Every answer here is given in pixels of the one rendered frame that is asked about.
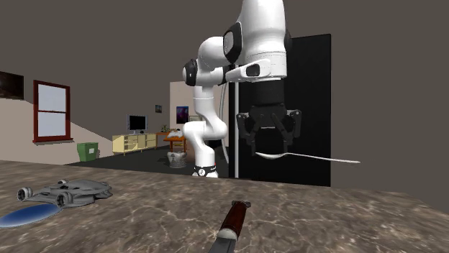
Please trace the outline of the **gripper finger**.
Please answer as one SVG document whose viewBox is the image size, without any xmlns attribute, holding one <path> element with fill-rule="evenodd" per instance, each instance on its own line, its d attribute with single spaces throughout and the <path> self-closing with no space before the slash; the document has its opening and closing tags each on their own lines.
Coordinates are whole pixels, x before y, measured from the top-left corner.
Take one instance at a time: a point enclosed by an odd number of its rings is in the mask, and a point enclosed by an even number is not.
<svg viewBox="0 0 449 253">
<path fill-rule="evenodd" d="M 293 144 L 293 140 L 301 134 L 301 118 L 300 110 L 285 110 L 282 113 L 273 113 L 273 123 L 283 137 L 284 152 L 288 152 L 289 146 Z"/>
<path fill-rule="evenodd" d="M 251 147 L 251 155 L 255 156 L 256 153 L 255 136 L 260 129 L 262 116 L 260 115 L 259 117 L 256 117 L 254 119 L 250 117 L 249 114 L 239 113 L 236 115 L 236 119 L 240 138 L 243 138 L 246 141 L 247 145 Z M 254 121 L 254 125 L 250 132 L 246 129 L 246 124 L 249 121 Z"/>
</svg>

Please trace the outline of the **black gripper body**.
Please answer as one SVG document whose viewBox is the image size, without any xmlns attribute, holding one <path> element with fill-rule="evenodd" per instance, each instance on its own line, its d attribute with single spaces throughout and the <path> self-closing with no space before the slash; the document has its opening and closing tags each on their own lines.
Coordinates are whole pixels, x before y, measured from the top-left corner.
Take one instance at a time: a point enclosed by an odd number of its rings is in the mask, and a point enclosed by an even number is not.
<svg viewBox="0 0 449 253">
<path fill-rule="evenodd" d="M 245 129 L 258 132 L 276 129 L 291 132 L 292 119 L 284 103 L 284 80 L 267 80 L 245 85 L 249 89 L 246 102 Z"/>
</svg>

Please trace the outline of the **silver spoon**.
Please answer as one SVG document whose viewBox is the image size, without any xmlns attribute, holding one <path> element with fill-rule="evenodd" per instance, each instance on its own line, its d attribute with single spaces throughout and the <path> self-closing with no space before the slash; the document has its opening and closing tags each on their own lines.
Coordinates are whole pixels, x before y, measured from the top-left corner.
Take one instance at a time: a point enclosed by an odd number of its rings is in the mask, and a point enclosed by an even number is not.
<svg viewBox="0 0 449 253">
<path fill-rule="evenodd" d="M 268 160 L 275 160 L 275 159 L 285 157 L 288 155 L 293 155 L 293 156 L 306 157 L 306 158 L 312 158 L 312 159 L 317 159 L 317 160 L 326 160 L 326 161 L 330 161 L 330 162 L 346 162 L 346 163 L 355 163 L 355 164 L 361 163 L 360 161 L 355 161 L 355 160 L 341 160 L 341 159 L 334 159 L 334 158 L 327 158 L 327 157 L 318 157 L 318 156 L 313 156 L 313 155 L 303 155 L 303 154 L 292 153 L 292 152 L 285 152 L 285 153 L 281 153 L 281 154 L 266 154 L 266 153 L 256 152 L 255 154 L 258 156 L 261 156 L 263 158 L 266 158 Z"/>
</svg>

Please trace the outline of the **black door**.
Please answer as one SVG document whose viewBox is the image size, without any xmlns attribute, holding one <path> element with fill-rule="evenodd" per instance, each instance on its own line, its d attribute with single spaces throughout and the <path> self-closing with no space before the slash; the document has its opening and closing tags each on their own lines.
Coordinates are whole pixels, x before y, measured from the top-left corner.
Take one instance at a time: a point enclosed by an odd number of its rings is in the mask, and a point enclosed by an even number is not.
<svg viewBox="0 0 449 253">
<path fill-rule="evenodd" d="M 289 152 L 331 156 L 332 37 L 319 34 L 297 37 L 287 54 L 288 76 L 284 83 L 286 108 L 302 112 L 301 134 Z M 303 185 L 331 185 L 331 163 L 288 155 L 276 160 L 252 156 L 250 146 L 238 137 L 236 115 L 246 113 L 248 83 L 229 87 L 229 165 L 231 178 Z"/>
</svg>

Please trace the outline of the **orange side table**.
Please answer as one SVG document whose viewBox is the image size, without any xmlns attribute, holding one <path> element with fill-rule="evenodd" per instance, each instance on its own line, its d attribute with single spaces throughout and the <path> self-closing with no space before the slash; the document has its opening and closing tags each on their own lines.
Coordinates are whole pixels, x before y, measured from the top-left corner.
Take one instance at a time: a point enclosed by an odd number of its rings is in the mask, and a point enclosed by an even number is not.
<svg viewBox="0 0 449 253">
<path fill-rule="evenodd" d="M 183 147 L 183 151 L 186 152 L 186 138 L 182 131 L 169 132 L 164 141 L 170 143 L 170 152 L 173 152 L 173 146 L 175 142 L 180 142 Z"/>
</svg>

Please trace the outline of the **white basket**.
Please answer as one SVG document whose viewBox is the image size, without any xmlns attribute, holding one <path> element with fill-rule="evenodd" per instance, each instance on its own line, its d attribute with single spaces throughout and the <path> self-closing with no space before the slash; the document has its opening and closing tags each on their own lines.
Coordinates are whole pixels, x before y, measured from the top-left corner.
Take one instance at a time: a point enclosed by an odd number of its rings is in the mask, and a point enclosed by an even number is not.
<svg viewBox="0 0 449 253">
<path fill-rule="evenodd" d="M 167 157 L 171 168 L 183 168 L 186 166 L 185 152 L 168 152 Z"/>
</svg>

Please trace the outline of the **yellow sideboard with television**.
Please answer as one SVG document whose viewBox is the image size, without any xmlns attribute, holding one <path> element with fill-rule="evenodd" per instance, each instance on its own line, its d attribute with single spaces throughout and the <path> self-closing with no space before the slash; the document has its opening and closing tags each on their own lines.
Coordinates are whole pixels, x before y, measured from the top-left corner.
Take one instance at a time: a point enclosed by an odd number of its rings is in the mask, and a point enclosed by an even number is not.
<svg viewBox="0 0 449 253">
<path fill-rule="evenodd" d="M 157 147 L 156 133 L 147 133 L 148 117 L 143 115 L 126 116 L 127 134 L 114 135 L 112 137 L 112 152 L 126 155 L 128 152 L 136 152 Z"/>
</svg>

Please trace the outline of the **green waste bin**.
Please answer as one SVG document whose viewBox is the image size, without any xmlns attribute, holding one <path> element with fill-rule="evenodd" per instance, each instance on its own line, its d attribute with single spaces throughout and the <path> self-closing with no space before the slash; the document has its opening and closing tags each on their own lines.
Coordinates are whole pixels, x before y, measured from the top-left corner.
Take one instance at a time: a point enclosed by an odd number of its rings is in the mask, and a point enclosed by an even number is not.
<svg viewBox="0 0 449 253">
<path fill-rule="evenodd" d="M 84 142 L 77 144 L 77 152 L 81 162 L 93 161 L 96 159 L 98 142 Z"/>
</svg>

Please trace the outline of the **grey toy spaceship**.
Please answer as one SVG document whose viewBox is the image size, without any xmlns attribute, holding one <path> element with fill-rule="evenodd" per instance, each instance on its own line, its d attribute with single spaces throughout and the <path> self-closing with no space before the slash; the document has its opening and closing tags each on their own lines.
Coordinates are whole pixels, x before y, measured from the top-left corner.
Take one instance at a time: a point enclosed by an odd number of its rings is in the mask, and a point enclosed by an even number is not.
<svg viewBox="0 0 449 253">
<path fill-rule="evenodd" d="M 30 187 L 17 191 L 17 200 L 54 204 L 58 208 L 75 208 L 112 196 L 112 187 L 107 182 L 94 180 L 59 180 L 35 193 Z"/>
</svg>

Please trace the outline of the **red framed window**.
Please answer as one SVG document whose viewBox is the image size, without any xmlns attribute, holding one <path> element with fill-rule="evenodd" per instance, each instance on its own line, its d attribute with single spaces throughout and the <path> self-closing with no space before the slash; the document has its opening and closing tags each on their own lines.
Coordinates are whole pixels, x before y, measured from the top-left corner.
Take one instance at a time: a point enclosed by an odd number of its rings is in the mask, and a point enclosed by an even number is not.
<svg viewBox="0 0 449 253">
<path fill-rule="evenodd" d="M 71 141 L 71 88 L 33 80 L 33 142 Z"/>
</svg>

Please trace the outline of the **blue plate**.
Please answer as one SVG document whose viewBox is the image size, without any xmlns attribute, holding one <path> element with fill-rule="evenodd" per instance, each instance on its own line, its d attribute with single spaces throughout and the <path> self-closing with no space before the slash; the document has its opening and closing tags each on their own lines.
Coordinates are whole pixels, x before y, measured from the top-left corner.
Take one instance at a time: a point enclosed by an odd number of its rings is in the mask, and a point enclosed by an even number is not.
<svg viewBox="0 0 449 253">
<path fill-rule="evenodd" d="M 22 208 L 0 217 L 0 229 L 32 224 L 50 218 L 62 210 L 62 208 L 49 203 Z"/>
</svg>

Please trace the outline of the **blue purple wall picture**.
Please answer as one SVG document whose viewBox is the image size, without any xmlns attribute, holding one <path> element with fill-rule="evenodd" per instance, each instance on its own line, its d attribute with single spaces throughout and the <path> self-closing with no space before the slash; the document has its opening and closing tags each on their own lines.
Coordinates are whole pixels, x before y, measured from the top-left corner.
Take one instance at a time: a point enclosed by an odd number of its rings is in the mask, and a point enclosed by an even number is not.
<svg viewBox="0 0 449 253">
<path fill-rule="evenodd" d="M 176 123 L 185 124 L 189 121 L 189 108 L 188 106 L 176 107 Z"/>
</svg>

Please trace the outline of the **brown handled knife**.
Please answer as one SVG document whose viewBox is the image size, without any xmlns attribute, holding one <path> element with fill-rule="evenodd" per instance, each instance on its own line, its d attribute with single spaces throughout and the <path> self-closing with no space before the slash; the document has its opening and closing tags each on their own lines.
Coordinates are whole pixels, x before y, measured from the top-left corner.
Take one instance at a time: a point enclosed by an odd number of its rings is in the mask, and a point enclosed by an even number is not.
<svg viewBox="0 0 449 253">
<path fill-rule="evenodd" d="M 222 222 L 217 238 L 208 253 L 234 253 L 249 207 L 251 207 L 249 201 L 232 201 L 232 207 Z"/>
</svg>

